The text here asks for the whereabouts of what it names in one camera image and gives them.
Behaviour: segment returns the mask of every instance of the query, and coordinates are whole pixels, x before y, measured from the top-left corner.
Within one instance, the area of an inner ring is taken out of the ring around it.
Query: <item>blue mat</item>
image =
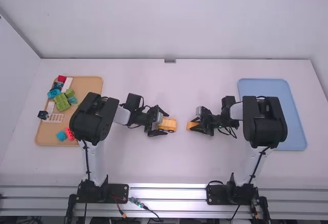
[[[306,138],[288,82],[283,79],[240,79],[238,82],[240,100],[243,96],[278,97],[288,128],[285,142],[277,150],[303,151],[307,147]]]

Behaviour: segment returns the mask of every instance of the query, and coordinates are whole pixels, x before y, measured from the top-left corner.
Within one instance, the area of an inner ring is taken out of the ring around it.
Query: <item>wooden board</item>
[[[75,97],[77,98],[78,104],[86,97],[89,92],[101,94],[101,89],[103,88],[103,79],[98,76],[72,76],[73,82],[70,88],[75,91]],[[49,99],[43,110],[46,110],[48,102],[53,101]],[[53,113],[64,114],[65,118],[62,123],[45,123],[40,121],[35,142],[40,146],[77,146],[77,141],[70,141],[68,138],[63,142],[59,141],[56,134],[60,131],[65,130],[69,126],[69,122],[72,114],[77,109],[77,105],[72,104],[72,106],[63,112],[57,110],[56,105],[53,109]]]

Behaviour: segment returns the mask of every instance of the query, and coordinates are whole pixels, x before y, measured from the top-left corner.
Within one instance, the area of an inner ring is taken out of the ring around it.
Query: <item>cyan block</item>
[[[60,90],[59,89],[54,89],[50,92],[48,92],[48,98],[54,98],[55,96],[60,94]]]
[[[70,102],[71,104],[77,104],[77,99],[76,99],[76,97],[69,97],[68,98],[68,102]]]
[[[66,135],[66,133],[64,133],[63,131],[60,131],[59,133],[57,133],[56,137],[57,137],[60,141],[64,141],[65,139],[67,139],[67,135]]]

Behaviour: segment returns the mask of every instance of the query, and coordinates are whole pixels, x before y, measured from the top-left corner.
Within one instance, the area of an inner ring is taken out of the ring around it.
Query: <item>pink block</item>
[[[75,138],[74,138],[74,133],[70,130],[69,127],[66,127],[65,131],[66,131],[66,134],[67,134],[67,138],[68,138],[70,141],[75,140]]]

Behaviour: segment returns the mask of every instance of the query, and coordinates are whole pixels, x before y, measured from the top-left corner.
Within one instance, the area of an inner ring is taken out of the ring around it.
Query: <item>green block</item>
[[[57,110],[59,111],[64,111],[71,107],[64,93],[55,96],[53,100],[55,101]]]
[[[74,96],[75,92],[73,89],[67,89],[65,94],[66,94],[66,97],[72,97],[72,96]]]

